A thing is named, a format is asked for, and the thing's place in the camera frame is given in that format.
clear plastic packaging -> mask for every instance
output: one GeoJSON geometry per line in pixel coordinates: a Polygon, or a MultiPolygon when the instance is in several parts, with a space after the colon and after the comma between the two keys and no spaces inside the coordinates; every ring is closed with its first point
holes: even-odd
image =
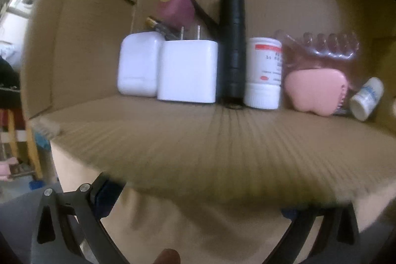
{"type": "Polygon", "coordinates": [[[274,37],[282,43],[284,77],[295,70],[332,68],[345,74],[352,91],[362,86],[357,66],[360,42],[355,33],[332,33],[326,38],[322,33],[314,37],[307,32],[301,39],[294,39],[278,30],[274,37]]]}

white cloth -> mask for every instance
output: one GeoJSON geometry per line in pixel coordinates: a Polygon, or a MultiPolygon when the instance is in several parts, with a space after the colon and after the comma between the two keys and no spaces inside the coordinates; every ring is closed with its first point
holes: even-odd
{"type": "Polygon", "coordinates": [[[14,71],[20,72],[22,65],[22,45],[0,41],[0,56],[11,65],[14,71]]]}

small white bottle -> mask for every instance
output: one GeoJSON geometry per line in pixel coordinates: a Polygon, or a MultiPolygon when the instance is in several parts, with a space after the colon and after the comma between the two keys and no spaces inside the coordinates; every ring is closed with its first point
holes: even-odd
{"type": "Polygon", "coordinates": [[[377,77],[369,79],[349,102],[349,108],[355,118],[365,121],[377,106],[384,94],[384,85],[377,77]]]}
{"type": "Polygon", "coordinates": [[[249,39],[246,51],[244,103],[258,109],[279,107],[282,82],[282,43],[276,39],[249,39]]]}

white charger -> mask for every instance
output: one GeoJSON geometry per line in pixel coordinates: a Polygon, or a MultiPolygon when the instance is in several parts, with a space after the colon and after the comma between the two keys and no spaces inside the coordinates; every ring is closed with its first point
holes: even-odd
{"type": "Polygon", "coordinates": [[[160,54],[158,100],[216,101],[218,45],[209,40],[166,41],[160,54]]]}
{"type": "Polygon", "coordinates": [[[154,97],[158,88],[158,58],[165,38],[157,32],[128,35],[121,44],[118,91],[154,97]]]}

perfume bottle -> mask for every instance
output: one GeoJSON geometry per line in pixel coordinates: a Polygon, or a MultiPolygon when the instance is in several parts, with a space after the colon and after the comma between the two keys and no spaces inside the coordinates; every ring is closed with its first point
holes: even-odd
{"type": "Polygon", "coordinates": [[[164,24],[180,30],[189,29],[194,20],[194,6],[191,0],[159,0],[157,16],[164,24]]]}

